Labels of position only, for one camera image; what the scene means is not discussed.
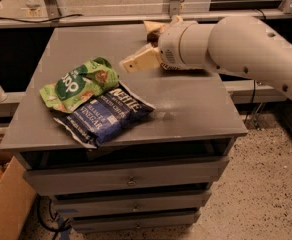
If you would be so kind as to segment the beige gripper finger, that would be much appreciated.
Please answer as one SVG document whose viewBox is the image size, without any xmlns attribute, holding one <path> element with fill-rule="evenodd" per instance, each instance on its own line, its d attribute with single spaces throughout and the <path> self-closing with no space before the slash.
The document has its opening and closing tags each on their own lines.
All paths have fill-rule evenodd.
<svg viewBox="0 0 292 240">
<path fill-rule="evenodd" d="M 123 59 L 119 65 L 129 73 L 152 70 L 160 66 L 161 58 L 159 49 L 152 46 L 143 48 L 135 54 Z"/>
</svg>

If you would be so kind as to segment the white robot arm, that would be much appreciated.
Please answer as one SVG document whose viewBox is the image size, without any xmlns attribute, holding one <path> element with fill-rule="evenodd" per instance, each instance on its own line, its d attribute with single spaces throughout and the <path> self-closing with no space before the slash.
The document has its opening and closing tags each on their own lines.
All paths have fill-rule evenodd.
<svg viewBox="0 0 292 240">
<path fill-rule="evenodd" d="M 146 21 L 157 44 L 147 44 L 120 62 L 128 72 L 205 69 L 273 87 L 292 101 L 292 44 L 255 17 L 229 16 L 215 24 Z"/>
</svg>

